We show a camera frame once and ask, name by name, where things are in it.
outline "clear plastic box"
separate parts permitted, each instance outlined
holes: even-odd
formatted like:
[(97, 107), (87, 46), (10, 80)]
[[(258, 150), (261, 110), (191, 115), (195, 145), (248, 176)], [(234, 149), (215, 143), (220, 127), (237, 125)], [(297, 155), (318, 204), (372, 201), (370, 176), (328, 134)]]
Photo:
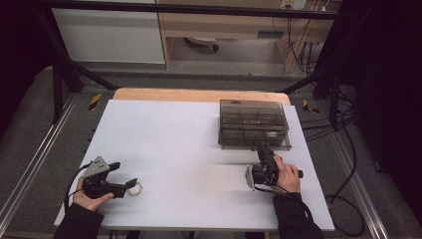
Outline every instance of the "clear plastic box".
[(275, 102), (220, 101), (218, 143), (222, 148), (257, 149), (262, 142), (271, 148), (290, 150), (289, 126), (283, 106)]

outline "camera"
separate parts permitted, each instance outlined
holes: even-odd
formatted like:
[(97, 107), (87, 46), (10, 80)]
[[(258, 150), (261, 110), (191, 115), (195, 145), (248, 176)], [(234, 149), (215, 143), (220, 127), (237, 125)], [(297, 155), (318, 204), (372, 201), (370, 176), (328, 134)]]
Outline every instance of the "camera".
[[(246, 182), (249, 187), (255, 190), (255, 184), (265, 184), (273, 186), (279, 179), (279, 168), (274, 161), (274, 151), (267, 143), (262, 142), (258, 147), (258, 157), (260, 164), (248, 164), (246, 167)], [(299, 178), (303, 178), (304, 173), (299, 170)]]
[(114, 198), (123, 198), (126, 191), (136, 186), (137, 178), (128, 181), (126, 184), (115, 184), (106, 181), (108, 173), (120, 168), (119, 162), (107, 164), (101, 156), (87, 168), (83, 174), (83, 190), (86, 196), (95, 199), (112, 192)]

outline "metal bracket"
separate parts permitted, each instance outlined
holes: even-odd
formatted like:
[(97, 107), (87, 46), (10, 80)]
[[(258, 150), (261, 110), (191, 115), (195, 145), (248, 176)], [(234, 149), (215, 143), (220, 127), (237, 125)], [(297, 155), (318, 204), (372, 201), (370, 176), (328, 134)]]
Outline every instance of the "metal bracket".
[(85, 170), (82, 177), (86, 178), (94, 176), (105, 171), (109, 171), (109, 166), (101, 156), (98, 156), (96, 160), (94, 160), (94, 162), (91, 163), (91, 165), (87, 168), (87, 170)]
[(254, 183), (254, 177), (252, 175), (252, 164), (246, 165), (246, 172), (245, 172), (245, 178), (246, 182), (248, 183), (248, 186), (255, 191), (255, 183)]

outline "black curtain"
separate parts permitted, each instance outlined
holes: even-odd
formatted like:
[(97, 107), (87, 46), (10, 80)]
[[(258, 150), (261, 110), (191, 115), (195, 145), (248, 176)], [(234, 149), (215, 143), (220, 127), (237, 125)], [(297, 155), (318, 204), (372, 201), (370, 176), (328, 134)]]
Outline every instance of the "black curtain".
[[(353, 46), (339, 80), (356, 87), (360, 125), (377, 160), (422, 225), (421, 13), (418, 0), (378, 0), (361, 26), (365, 35)], [(347, 37), (347, 31), (349, 26), (338, 25), (330, 33), (321, 62)]]
[[(0, 135), (9, 125), (34, 77), (53, 63), (51, 48), (30, 4), (23, 0), (0, 1)], [(47, 10), (46, 15), (54, 30), (59, 32), (52, 11)]]

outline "table surface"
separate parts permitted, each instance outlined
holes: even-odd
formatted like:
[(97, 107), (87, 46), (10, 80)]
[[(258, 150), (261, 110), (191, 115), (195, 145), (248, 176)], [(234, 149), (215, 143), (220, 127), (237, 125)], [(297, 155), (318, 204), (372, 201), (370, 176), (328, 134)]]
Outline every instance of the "table surface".
[[(140, 89), (118, 90), (114, 98), (134, 92), (156, 93), (162, 101), (146, 101), (147, 94), (133, 97), (137, 101), (109, 101), (82, 162), (85, 164), (98, 155), (107, 163), (119, 161), (120, 169), (111, 172), (107, 180), (125, 183), (138, 178), (144, 188), (136, 197), (126, 195), (102, 206), (99, 210), (105, 216), (102, 228), (277, 230), (273, 195), (252, 191), (244, 177), (246, 164), (259, 162), (257, 153), (221, 149), (218, 145), (219, 100), (210, 97), (205, 102), (188, 102), (177, 98), (176, 102), (170, 102), (168, 98), (172, 94), (193, 94), (186, 99), (195, 99), (194, 96), (207, 95), (207, 92)], [(233, 97), (247, 95), (245, 92), (231, 94)], [(276, 97), (279, 101), (287, 96), (277, 94)], [(276, 153), (304, 171), (304, 202), (322, 230), (333, 230), (296, 110), (285, 107), (285, 112), (293, 148)], [(62, 210), (56, 225), (63, 216)]]

